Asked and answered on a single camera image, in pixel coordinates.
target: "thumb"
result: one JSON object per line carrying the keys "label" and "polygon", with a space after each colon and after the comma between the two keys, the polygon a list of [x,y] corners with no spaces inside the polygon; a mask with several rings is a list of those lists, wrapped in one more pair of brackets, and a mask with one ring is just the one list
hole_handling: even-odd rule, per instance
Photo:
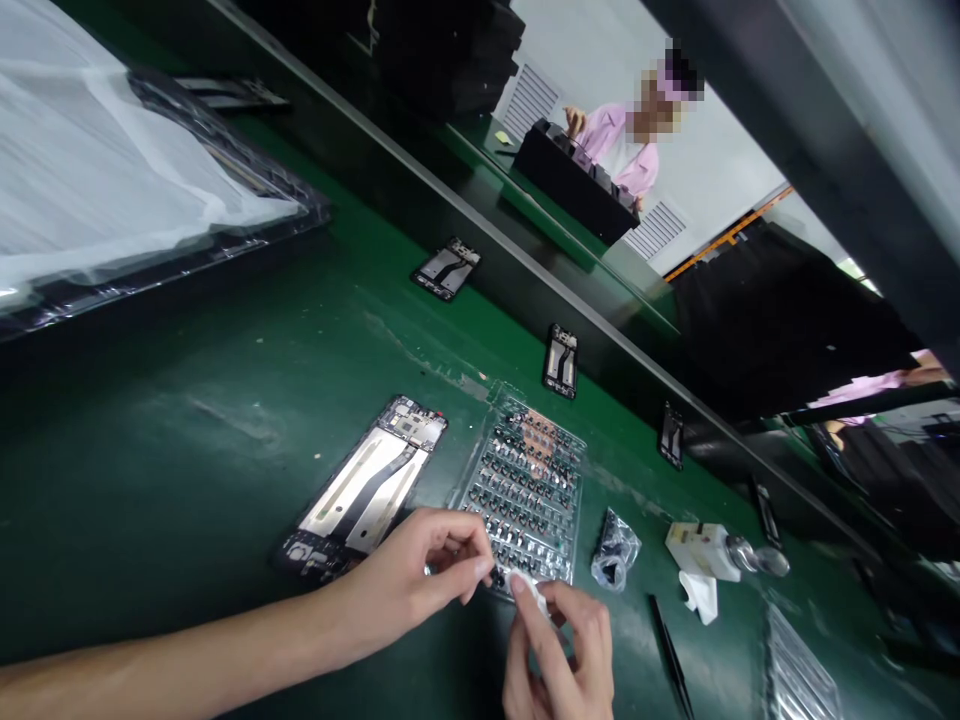
{"label": "thumb", "polygon": [[493,570],[493,558],[489,555],[469,558],[454,563],[439,575],[424,578],[427,605],[430,614],[445,607],[455,597],[466,605],[473,597],[477,584]]}

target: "small plastic bag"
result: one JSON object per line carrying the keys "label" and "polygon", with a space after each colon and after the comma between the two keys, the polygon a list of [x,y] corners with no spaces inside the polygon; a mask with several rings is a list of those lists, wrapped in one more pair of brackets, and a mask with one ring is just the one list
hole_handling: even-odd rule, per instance
{"label": "small plastic bag", "polygon": [[630,526],[607,508],[600,544],[590,563],[590,574],[601,587],[623,592],[627,585],[627,571],[637,559],[641,544]]}

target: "tweezers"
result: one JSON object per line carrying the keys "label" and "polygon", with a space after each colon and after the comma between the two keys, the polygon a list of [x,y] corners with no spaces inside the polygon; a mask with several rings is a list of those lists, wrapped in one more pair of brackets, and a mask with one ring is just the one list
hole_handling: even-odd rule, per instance
{"label": "tweezers", "polygon": [[683,670],[680,667],[680,660],[677,658],[676,648],[673,647],[673,640],[670,638],[670,631],[663,622],[663,616],[660,614],[660,604],[654,595],[647,595],[650,598],[650,607],[653,609],[653,619],[657,624],[657,633],[660,635],[660,645],[667,656],[667,667],[670,670],[670,679],[673,680],[673,686],[680,697],[680,707],[688,720],[693,718],[693,705],[690,704],[690,694],[687,692],[687,682],[683,677]]}

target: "orange pipe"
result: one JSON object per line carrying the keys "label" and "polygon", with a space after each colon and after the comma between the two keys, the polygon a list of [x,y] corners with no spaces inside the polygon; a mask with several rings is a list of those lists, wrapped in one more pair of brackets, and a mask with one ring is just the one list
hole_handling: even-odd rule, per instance
{"label": "orange pipe", "polygon": [[792,192],[793,192],[793,185],[791,185],[791,186],[788,187],[786,190],[784,190],[782,193],[780,193],[779,195],[777,195],[773,200],[771,200],[770,202],[768,202],[766,205],[764,205],[762,208],[760,208],[760,209],[757,210],[756,212],[752,212],[752,213],[750,213],[749,215],[747,215],[743,220],[741,220],[741,221],[738,222],[736,225],[734,225],[730,230],[728,230],[721,238],[719,238],[718,240],[715,240],[714,242],[712,242],[712,243],[710,243],[709,245],[707,245],[706,248],[704,248],[703,250],[701,250],[700,252],[698,252],[698,253],[697,253],[696,255],[694,255],[692,258],[690,258],[689,260],[687,260],[687,262],[685,262],[683,265],[681,265],[681,266],[678,267],[676,270],[674,270],[672,273],[670,273],[669,275],[667,275],[667,276],[664,278],[664,280],[666,280],[667,282],[670,282],[670,281],[673,280],[675,277],[677,277],[677,275],[679,275],[680,273],[685,272],[685,271],[689,270],[690,268],[692,268],[694,265],[696,265],[698,262],[700,262],[700,260],[702,260],[706,255],[709,255],[710,253],[712,253],[714,250],[716,250],[718,247],[720,247],[720,246],[723,245],[724,243],[727,243],[727,242],[728,242],[728,243],[730,243],[731,245],[736,245],[736,244],[737,244],[737,241],[734,239],[734,237],[736,236],[736,234],[737,234],[738,232],[740,232],[741,230],[743,230],[747,225],[749,225],[749,224],[752,223],[754,220],[756,220],[758,217],[760,217],[761,215],[763,215],[765,212],[767,212],[767,210],[769,210],[770,208],[772,208],[774,205],[776,205],[778,202],[780,202],[781,200],[783,200],[787,195],[789,195],[789,194],[792,193]]}

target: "person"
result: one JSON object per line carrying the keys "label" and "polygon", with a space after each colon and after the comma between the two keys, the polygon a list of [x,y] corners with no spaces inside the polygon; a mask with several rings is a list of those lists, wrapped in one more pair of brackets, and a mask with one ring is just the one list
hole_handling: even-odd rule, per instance
{"label": "person", "polygon": [[[429,564],[436,570],[424,574]],[[89,648],[0,668],[0,717],[210,718],[391,644],[454,598],[490,583],[480,517],[420,509],[366,560],[330,585],[170,635]],[[555,622],[574,633],[568,663],[552,623],[521,581],[503,705],[510,720],[613,716],[610,618],[563,583],[538,586]],[[542,676],[530,671],[530,651]]]}
{"label": "person", "polygon": [[676,132],[686,103],[703,96],[703,78],[679,46],[667,50],[657,69],[644,73],[639,103],[601,105],[587,115],[565,107],[567,135],[583,147],[615,185],[625,187],[643,211],[643,197],[660,173],[657,139]]}

